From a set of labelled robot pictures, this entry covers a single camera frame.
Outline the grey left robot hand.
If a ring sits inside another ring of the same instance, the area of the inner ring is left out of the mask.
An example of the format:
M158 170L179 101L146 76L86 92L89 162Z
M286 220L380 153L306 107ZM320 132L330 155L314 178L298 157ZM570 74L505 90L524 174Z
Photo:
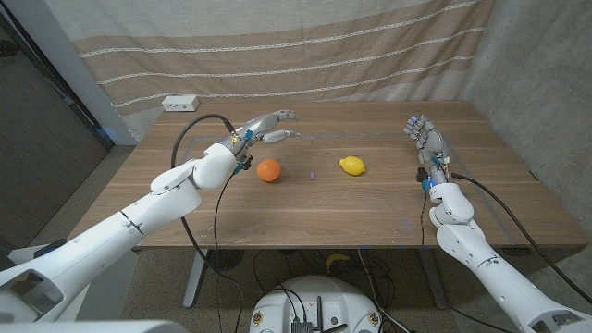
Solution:
M299 116L292 110L278 110L270 114L255 117L243 123L221 144L228 148L239 159L246 155L248 148L257 142L274 144L300 135L295 130L274 130L278 122L299 120Z

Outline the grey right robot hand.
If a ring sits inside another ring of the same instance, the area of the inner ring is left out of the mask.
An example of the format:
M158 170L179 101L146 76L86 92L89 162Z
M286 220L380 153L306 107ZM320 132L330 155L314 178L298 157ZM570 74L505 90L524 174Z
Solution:
M449 182L448 146L433 122L425 115L411 116L403 132L414 142L420 166L425 169L433 183L438 185Z

